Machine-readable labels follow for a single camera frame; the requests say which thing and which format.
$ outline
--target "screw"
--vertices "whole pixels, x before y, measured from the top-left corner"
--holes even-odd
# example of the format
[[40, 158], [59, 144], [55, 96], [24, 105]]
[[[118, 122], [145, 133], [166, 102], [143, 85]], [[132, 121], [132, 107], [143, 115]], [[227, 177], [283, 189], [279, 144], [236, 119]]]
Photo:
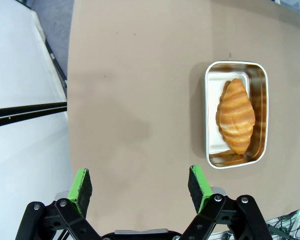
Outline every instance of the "screw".
[[61, 207], [64, 207], [65, 205], [67, 205], [67, 202], [66, 202], [65, 200], [62, 200], [62, 201], [60, 202], [60, 206], [61, 206]]
[[248, 202], [248, 198], [244, 196], [243, 198], [241, 198], [241, 202], [246, 204]]
[[34, 210], [39, 210], [40, 208], [40, 204], [36, 203], [34, 206], [33, 206], [33, 209]]
[[214, 197], [214, 200], [216, 202], [220, 202], [222, 200], [222, 197], [220, 195], [217, 195], [217, 196]]

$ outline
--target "gray carpet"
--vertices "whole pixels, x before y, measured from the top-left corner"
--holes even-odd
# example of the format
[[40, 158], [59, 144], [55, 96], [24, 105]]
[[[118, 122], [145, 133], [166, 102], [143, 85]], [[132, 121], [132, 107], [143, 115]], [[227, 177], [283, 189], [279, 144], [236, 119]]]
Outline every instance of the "gray carpet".
[[68, 76], [68, 50], [74, 0], [28, 0], [64, 74]]

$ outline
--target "metal tray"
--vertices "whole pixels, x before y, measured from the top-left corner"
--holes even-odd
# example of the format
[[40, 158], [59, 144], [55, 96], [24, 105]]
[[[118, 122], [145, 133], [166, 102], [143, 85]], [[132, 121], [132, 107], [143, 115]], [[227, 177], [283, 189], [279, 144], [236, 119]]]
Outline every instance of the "metal tray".
[[[243, 82], [255, 114], [251, 142], [244, 155], [238, 155], [228, 147], [216, 123], [220, 96], [226, 81], [232, 79]], [[226, 169], [259, 161], [265, 153], [268, 134], [268, 77], [265, 69], [254, 62], [216, 61], [207, 68], [201, 83], [208, 163], [213, 168]]]

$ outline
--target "croissant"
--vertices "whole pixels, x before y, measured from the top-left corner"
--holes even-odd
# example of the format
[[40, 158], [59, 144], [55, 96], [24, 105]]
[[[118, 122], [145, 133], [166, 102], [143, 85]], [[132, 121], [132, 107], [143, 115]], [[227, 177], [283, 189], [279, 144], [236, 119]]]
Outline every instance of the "croissant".
[[256, 122], [255, 112], [240, 79], [224, 86], [216, 121], [228, 146], [237, 154], [244, 154]]

